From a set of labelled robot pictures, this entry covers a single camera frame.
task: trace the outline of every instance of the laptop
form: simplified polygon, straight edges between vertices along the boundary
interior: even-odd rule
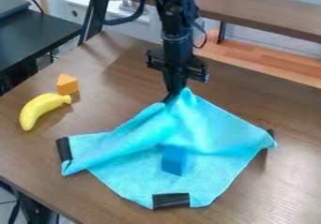
[[[14,14],[27,10],[31,4],[24,0],[0,0],[0,22]]]

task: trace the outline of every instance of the black tape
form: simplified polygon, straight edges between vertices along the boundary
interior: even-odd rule
[[[153,195],[153,209],[162,209],[170,207],[190,207],[189,193],[172,193]]]
[[[273,129],[267,130],[267,133],[274,139],[274,130]]]
[[[72,160],[69,138],[58,139],[55,143],[57,144],[61,163],[65,160]]]

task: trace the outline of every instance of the wooden table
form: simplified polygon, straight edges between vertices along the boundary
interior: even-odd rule
[[[56,139],[117,127],[165,96],[161,74],[145,67],[151,46],[101,33],[0,97],[1,180],[77,223],[320,223],[321,90],[213,61],[209,83],[191,82],[194,93],[256,125],[269,123],[280,148],[259,155],[208,208],[154,212],[89,172],[60,176]],[[54,92],[61,73],[79,78],[80,100],[23,132],[23,104]]]
[[[195,1],[205,18],[321,43],[320,5],[297,0]]]

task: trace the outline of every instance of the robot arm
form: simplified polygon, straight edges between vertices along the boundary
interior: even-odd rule
[[[147,66],[163,73],[169,97],[186,86],[187,79],[206,82],[206,63],[193,54],[192,26],[199,17],[194,0],[154,0],[162,23],[161,50],[148,50]],[[143,12],[145,0],[130,17],[105,24],[132,22]]]

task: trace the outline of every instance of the turquoise cloth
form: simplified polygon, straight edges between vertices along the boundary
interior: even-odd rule
[[[189,88],[156,103],[111,132],[69,137],[62,174],[89,170],[119,196],[152,209],[153,194],[190,193],[210,205],[262,148],[277,143],[262,128],[194,95]],[[164,146],[188,150],[183,175],[161,170]]]

